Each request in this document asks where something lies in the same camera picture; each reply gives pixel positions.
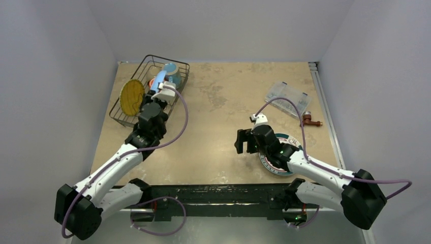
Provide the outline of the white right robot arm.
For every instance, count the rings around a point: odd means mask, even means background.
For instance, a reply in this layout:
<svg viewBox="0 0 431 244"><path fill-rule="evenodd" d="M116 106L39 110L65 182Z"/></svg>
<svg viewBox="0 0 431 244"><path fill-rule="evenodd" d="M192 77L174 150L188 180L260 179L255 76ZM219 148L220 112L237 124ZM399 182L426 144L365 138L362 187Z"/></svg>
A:
<svg viewBox="0 0 431 244"><path fill-rule="evenodd" d="M315 160L302 148L281 142L269 125L239 129L234 146L238 154L260 153L277 168L309 178L289 184L286 209L301 203L322 206L343 213L350 223L368 230L387 203L368 171L352 172Z"/></svg>

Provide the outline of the round woven bamboo mat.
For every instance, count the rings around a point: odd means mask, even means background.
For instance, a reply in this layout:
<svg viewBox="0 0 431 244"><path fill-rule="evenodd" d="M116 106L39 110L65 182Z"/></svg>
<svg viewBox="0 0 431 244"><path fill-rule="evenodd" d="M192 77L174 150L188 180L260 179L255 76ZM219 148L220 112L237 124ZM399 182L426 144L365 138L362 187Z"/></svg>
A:
<svg viewBox="0 0 431 244"><path fill-rule="evenodd" d="M119 95L120 108L127 116L135 116L145 94L144 85L138 79L127 81L122 87Z"/></svg>

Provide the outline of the blue butterfly mug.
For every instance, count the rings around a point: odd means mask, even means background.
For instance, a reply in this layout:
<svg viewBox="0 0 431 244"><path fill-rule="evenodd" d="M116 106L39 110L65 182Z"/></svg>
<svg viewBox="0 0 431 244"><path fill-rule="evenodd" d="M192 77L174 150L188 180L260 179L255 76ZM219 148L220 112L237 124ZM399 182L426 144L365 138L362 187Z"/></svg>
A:
<svg viewBox="0 0 431 244"><path fill-rule="evenodd" d="M182 86L182 77L179 66L176 63L167 63L163 66L163 71L166 72L165 80L174 83L177 88Z"/></svg>

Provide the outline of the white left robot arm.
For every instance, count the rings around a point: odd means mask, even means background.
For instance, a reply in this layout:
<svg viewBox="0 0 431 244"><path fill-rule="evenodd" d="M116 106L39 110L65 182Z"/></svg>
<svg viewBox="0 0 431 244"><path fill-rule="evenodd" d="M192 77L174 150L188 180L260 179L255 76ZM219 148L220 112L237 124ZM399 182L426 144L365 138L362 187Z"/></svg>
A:
<svg viewBox="0 0 431 244"><path fill-rule="evenodd" d="M57 190L54 220L61 224L63 238L75 236L85 240L114 212L130 205L139 208L150 205L151 193L145 190L141 180L132 180L115 191L112 187L163 147L160 141L167 132L166 106L167 102L158 98L146 99L137 123L119 150L87 178L73 186L64 184Z"/></svg>

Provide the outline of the red translucent cup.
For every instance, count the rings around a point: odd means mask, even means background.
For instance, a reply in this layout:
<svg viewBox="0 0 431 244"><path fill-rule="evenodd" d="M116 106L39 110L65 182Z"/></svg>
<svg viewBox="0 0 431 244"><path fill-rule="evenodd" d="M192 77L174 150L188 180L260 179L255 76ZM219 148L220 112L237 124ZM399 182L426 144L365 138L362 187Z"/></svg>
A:
<svg viewBox="0 0 431 244"><path fill-rule="evenodd" d="M150 89L154 89L154 84L155 83L155 78L153 78L153 79L151 79L149 82L148 82L148 86L149 86L149 88Z"/></svg>

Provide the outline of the blue plate with bamboo pattern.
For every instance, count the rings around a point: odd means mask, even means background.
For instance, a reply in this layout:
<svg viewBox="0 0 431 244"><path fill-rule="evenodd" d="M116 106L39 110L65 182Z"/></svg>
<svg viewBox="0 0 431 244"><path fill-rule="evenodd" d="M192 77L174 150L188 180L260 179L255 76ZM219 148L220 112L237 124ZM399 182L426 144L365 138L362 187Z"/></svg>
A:
<svg viewBox="0 0 431 244"><path fill-rule="evenodd" d="M163 83L165 81L165 77L166 77L167 71L162 70L156 77L155 77L155 83L154 85L154 89L149 89L150 91L153 92L158 92L159 90L159 84Z"/></svg>

